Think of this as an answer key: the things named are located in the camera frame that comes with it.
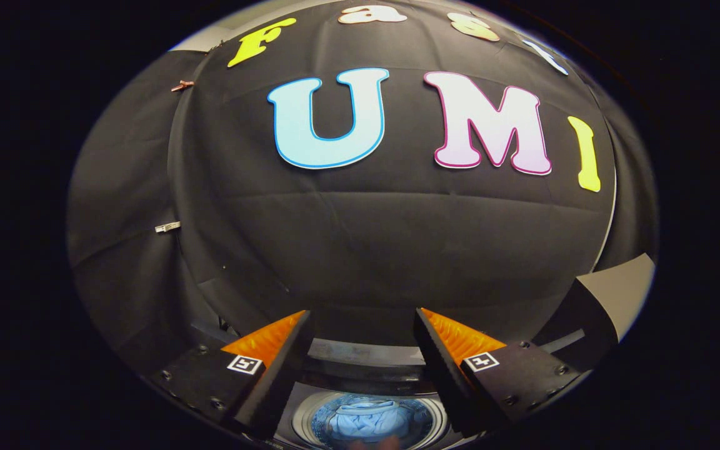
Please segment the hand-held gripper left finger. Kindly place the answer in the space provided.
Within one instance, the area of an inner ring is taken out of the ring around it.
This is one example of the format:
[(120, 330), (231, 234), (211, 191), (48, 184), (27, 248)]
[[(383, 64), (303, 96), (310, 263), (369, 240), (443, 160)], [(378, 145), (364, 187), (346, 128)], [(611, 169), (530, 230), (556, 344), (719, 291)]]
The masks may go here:
[(272, 438), (314, 339), (311, 312), (289, 314), (230, 344), (203, 335), (149, 381), (203, 421)]

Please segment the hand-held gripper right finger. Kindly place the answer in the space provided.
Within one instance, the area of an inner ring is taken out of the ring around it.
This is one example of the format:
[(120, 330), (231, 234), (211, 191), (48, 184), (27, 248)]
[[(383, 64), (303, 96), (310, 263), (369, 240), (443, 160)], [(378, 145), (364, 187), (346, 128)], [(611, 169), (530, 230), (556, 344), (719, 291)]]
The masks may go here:
[(580, 376), (528, 340), (502, 342), (426, 308), (412, 329), (452, 430), (466, 438), (522, 421)]

